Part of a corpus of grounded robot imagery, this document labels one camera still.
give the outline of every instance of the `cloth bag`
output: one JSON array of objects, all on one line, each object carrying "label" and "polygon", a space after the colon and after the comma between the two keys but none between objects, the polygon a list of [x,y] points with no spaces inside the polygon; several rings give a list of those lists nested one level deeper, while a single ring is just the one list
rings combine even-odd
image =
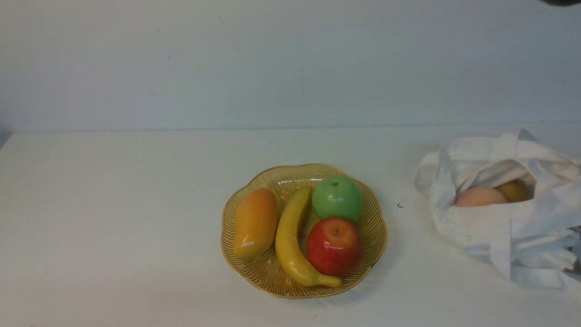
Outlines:
[{"label": "cloth bag", "polygon": [[[509,280],[532,288],[580,288],[571,251],[580,239],[581,165],[526,130],[448,141],[422,159],[416,189],[429,199],[437,231],[466,255],[491,261]],[[473,186],[514,179],[534,186],[529,201],[456,207]]]}]

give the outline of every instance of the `golden bowl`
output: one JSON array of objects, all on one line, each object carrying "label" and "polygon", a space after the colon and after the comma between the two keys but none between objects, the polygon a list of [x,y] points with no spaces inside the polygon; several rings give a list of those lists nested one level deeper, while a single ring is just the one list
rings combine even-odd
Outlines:
[{"label": "golden bowl", "polygon": [[[381,216],[381,208],[373,192],[362,182],[354,180],[363,194],[364,210],[358,225],[363,237],[363,259],[355,270],[342,277],[340,287],[329,286],[301,286],[295,283],[282,270],[274,251],[274,245],[262,256],[253,260],[241,260],[232,253],[234,239],[234,212],[236,206],[244,196],[253,190],[268,188],[274,192],[279,200],[279,216],[292,194],[301,186],[309,185],[313,189],[326,176],[344,174],[339,169],[320,163],[309,163],[300,166],[278,166],[265,170],[254,177],[248,185],[238,190],[226,203],[222,214],[222,253],[228,264],[250,284],[261,291],[284,298],[325,297],[343,293],[357,285],[371,267],[383,254],[388,240],[388,231]],[[310,212],[309,217],[299,233],[300,244],[304,249],[306,239],[313,226],[319,221],[317,216]]]}]

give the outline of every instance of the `banana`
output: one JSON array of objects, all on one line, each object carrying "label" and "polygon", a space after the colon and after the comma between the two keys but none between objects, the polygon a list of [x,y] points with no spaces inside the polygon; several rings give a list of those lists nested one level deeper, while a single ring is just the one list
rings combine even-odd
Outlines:
[{"label": "banana", "polygon": [[321,274],[300,252],[298,232],[309,210],[310,199],[311,188],[301,187],[291,196],[282,211],[275,238],[278,261],[282,269],[298,284],[339,287],[341,278]]}]

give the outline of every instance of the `tabletop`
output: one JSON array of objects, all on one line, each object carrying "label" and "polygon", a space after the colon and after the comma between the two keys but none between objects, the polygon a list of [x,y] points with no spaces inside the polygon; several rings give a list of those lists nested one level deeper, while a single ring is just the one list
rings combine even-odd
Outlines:
[{"label": "tabletop", "polygon": [[[581,123],[14,134],[0,150],[5,326],[579,326],[581,294],[525,290],[440,237],[414,189],[422,156],[526,128],[581,158]],[[319,162],[364,182],[389,229],[369,275],[286,300],[220,249],[228,198],[257,173]]]}]

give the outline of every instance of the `green apple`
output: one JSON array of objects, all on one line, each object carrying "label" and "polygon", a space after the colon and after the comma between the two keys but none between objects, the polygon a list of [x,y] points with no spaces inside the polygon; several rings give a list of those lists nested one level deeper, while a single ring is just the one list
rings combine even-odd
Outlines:
[{"label": "green apple", "polygon": [[341,217],[357,222],[363,213],[363,195],[351,178],[332,175],[315,187],[312,206],[320,219]]}]

